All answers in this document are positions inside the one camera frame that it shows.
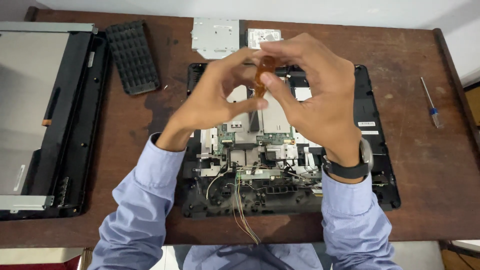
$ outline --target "screwdriver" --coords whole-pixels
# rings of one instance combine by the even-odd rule
[[[432,105],[432,108],[430,109],[430,115],[432,116],[433,123],[437,128],[441,128],[444,125],[440,123],[440,120],[438,119],[438,110],[437,108],[434,107],[432,99],[430,98],[430,94],[428,93],[427,86],[425,85],[425,81],[423,80],[423,77],[420,77],[421,82],[423,83],[423,87],[425,88],[425,92],[427,92],[428,99],[430,100],[430,104]]]

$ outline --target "light blue shirt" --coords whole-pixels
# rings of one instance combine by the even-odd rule
[[[100,241],[89,270],[148,270],[162,258],[165,217],[173,205],[184,154],[161,150],[150,137],[137,166],[113,190],[119,206],[99,229]],[[388,235],[392,225],[372,192],[371,175],[358,184],[342,184],[323,172],[322,189],[322,226],[333,269],[401,269],[391,261],[394,249]],[[235,269],[271,269],[257,258],[219,257],[215,251],[220,248],[193,246],[183,269],[217,270],[229,263]],[[268,245],[268,249],[296,270],[323,269],[311,244]]]

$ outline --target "hand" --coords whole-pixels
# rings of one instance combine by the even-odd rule
[[[268,102],[263,98],[227,101],[236,87],[253,87],[257,68],[243,65],[252,58],[253,52],[244,48],[209,63],[192,94],[170,118],[156,145],[164,150],[182,151],[194,130],[212,128],[241,113],[265,109]]]
[[[353,64],[308,34],[260,46],[262,50],[254,53],[255,57],[270,55],[277,63],[297,64],[306,73],[312,97],[303,102],[298,102],[274,74],[261,75],[288,122],[305,138],[323,146],[329,160],[344,167],[358,165],[361,131],[353,122]]]

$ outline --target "shirt cuff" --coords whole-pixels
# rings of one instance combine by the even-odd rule
[[[372,205],[372,175],[358,184],[344,184],[333,180],[322,170],[323,202],[330,209],[347,215],[363,214]]]
[[[135,179],[146,186],[175,186],[185,150],[168,152],[158,148],[155,142],[159,136],[155,133],[148,139],[135,168]]]

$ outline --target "black watch strap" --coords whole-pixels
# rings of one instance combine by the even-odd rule
[[[325,148],[322,149],[322,167],[327,173],[331,173],[346,179],[357,179],[364,177],[370,172],[368,163],[360,163],[355,167],[343,167],[342,165],[329,161]]]

